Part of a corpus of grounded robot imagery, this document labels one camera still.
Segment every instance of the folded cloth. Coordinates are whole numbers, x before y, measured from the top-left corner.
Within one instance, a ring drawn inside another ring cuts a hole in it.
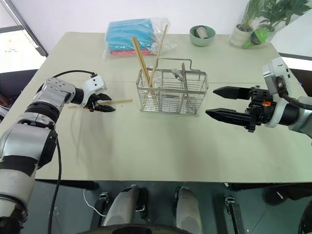
[[[131,38],[136,37],[141,50],[150,50],[154,43],[153,25],[150,19],[131,19],[110,22],[106,43],[112,51],[133,51]]]

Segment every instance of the metal basket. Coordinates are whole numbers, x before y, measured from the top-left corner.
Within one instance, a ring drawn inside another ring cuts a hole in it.
[[[158,69],[160,59],[189,61],[190,70]],[[153,67],[147,68],[151,77]],[[181,58],[159,58],[151,87],[148,86],[144,73],[140,70],[136,82],[142,111],[175,113],[179,115],[197,115],[198,109],[207,93],[208,82],[205,72],[192,69],[192,60]]]

